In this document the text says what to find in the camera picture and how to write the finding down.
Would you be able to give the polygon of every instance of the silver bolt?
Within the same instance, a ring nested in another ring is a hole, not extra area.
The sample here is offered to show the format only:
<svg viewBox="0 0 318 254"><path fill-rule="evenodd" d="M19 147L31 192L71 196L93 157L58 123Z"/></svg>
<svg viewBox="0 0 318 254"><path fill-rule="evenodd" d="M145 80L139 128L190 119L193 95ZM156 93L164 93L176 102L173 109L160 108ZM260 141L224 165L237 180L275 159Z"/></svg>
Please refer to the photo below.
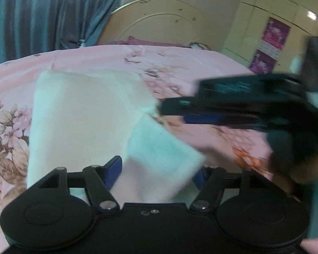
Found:
<svg viewBox="0 0 318 254"><path fill-rule="evenodd" d="M117 207L117 204L111 200L106 200L102 203L99 204L99 206L103 209L103 210L111 210L113 208Z"/></svg>
<svg viewBox="0 0 318 254"><path fill-rule="evenodd" d="M140 214L143 215L143 216L149 216L150 215L150 213L147 212L147 211L141 211Z"/></svg>
<svg viewBox="0 0 318 254"><path fill-rule="evenodd" d="M209 202L205 200L197 200L192 205L198 210L207 210L209 208Z"/></svg>

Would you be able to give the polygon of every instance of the purple poster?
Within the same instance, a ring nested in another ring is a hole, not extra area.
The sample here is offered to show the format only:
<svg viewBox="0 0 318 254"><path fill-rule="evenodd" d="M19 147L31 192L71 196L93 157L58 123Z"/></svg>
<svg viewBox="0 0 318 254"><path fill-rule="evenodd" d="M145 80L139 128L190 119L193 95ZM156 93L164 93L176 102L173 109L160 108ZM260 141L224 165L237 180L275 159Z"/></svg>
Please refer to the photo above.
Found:
<svg viewBox="0 0 318 254"><path fill-rule="evenodd" d="M255 74L266 74L272 72L276 60L260 50L257 50L254 59L249 67Z"/></svg>
<svg viewBox="0 0 318 254"><path fill-rule="evenodd" d="M278 50L282 50L290 27L281 21L270 18L265 28L262 40L274 46Z"/></svg>

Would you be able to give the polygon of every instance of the bed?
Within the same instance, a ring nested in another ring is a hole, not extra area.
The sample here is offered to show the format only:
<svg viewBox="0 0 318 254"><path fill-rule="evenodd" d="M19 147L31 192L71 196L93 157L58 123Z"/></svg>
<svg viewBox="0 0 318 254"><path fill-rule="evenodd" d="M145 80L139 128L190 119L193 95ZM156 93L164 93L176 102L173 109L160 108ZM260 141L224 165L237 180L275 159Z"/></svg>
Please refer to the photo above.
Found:
<svg viewBox="0 0 318 254"><path fill-rule="evenodd" d="M167 0L158 1L162 3L162 7L156 9L158 14L147 12L149 20L141 19L140 16L144 13L137 8L135 11L139 11L138 16L133 14L133 10L127 11L127 7L115 12L99 43L125 40L130 35L147 41L185 45L202 39L202 36L199 36L200 30L196 29L199 25L202 27L202 24L193 23L197 21L197 12L182 18L184 27L189 29L186 34L176 34L180 21L172 23L172 20L179 18L180 12L188 10L184 10L181 1L172 0L177 3L177 12L162 14L168 12L166 6L169 3ZM152 0L141 0L139 3L129 6L145 8ZM149 24L155 26L157 23L161 23L157 27L158 30L166 23L171 24L171 27L168 26L169 34L143 32L144 27ZM32 120L33 93L39 74L45 70L82 73L83 69L136 72L143 77L158 99L193 95L196 80L251 74L239 63L214 51L162 46L100 45L35 54L0 64L0 213L26 189L29 127ZM267 165L271 151L263 133L213 125L186 125L177 116L160 117L157 121L178 138L202 151L208 158L208 166L221 166L231 172L240 172L241 168L253 168L266 177L271 177ZM6 247L7 242L0 229L0 252ZM318 241L312 242L310 247L312 253L318 253Z"/></svg>

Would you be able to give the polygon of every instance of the black circular disc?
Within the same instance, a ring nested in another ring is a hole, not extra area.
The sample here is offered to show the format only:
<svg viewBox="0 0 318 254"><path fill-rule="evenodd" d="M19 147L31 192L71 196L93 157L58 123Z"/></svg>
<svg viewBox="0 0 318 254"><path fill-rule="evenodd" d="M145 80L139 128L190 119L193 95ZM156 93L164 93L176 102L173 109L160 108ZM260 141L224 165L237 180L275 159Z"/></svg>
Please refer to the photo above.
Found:
<svg viewBox="0 0 318 254"><path fill-rule="evenodd" d="M292 198L248 193L225 201L217 210L223 231L245 245L257 248L282 248L298 243L304 236L309 216Z"/></svg>
<svg viewBox="0 0 318 254"><path fill-rule="evenodd" d="M30 200L26 206L23 198L17 199L20 203L3 210L0 223L9 244L30 250L62 248L74 243L92 225L92 209L83 200L47 193L41 197L44 201Z"/></svg>

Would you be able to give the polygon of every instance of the striped curtain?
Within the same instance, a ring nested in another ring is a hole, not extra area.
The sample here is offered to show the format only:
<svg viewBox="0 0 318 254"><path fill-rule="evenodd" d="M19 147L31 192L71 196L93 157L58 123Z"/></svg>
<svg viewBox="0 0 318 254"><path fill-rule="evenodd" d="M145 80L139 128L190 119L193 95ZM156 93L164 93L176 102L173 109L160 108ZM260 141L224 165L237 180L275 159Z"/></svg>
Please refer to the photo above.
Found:
<svg viewBox="0 0 318 254"><path fill-rule="evenodd" d="M0 63L94 45L119 1L0 0Z"/></svg>

